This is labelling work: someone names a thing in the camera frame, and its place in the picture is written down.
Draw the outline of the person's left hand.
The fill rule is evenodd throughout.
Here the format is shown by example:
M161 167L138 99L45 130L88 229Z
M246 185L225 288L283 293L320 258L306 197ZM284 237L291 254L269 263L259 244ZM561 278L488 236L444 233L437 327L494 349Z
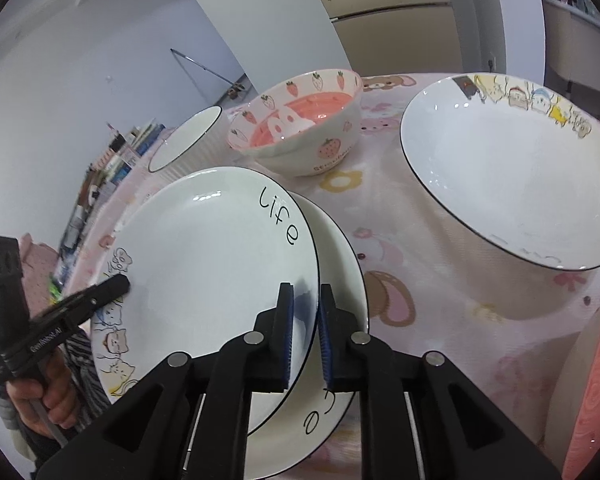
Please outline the person's left hand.
M6 390L23 423L36 434L51 438L52 433L32 408L31 400L40 400L48 419L64 429L72 428L78 421L81 403L64 354L59 349L47 361L44 375L45 386L32 378L18 378L8 382Z

